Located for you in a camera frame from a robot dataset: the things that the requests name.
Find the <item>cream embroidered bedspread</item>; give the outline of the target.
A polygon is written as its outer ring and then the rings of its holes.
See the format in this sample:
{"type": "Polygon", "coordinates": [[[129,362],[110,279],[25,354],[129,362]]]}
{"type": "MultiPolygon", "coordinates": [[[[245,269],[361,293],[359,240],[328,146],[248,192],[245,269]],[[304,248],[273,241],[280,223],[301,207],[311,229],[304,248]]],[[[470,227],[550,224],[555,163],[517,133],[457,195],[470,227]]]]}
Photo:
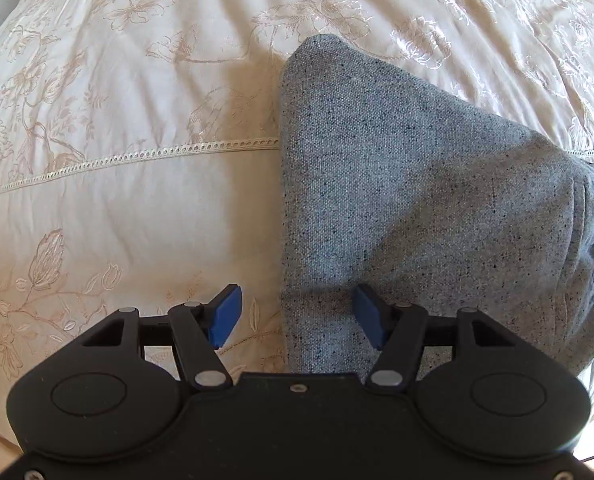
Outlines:
{"type": "Polygon", "coordinates": [[[0,27],[0,471],[16,380],[111,312],[227,283],[285,366],[277,87],[333,34],[594,165],[594,0],[20,0],[0,27]]]}

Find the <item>grey speckled pants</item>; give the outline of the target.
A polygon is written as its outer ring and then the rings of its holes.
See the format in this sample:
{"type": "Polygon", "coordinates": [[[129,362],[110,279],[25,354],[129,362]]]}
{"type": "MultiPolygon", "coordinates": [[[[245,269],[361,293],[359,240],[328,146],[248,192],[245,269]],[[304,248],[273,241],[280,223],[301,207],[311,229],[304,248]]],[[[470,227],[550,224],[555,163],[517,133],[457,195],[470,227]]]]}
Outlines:
{"type": "Polygon", "coordinates": [[[288,59],[280,106],[291,370],[370,370],[358,284],[594,359],[593,166],[333,35],[288,59]]]}

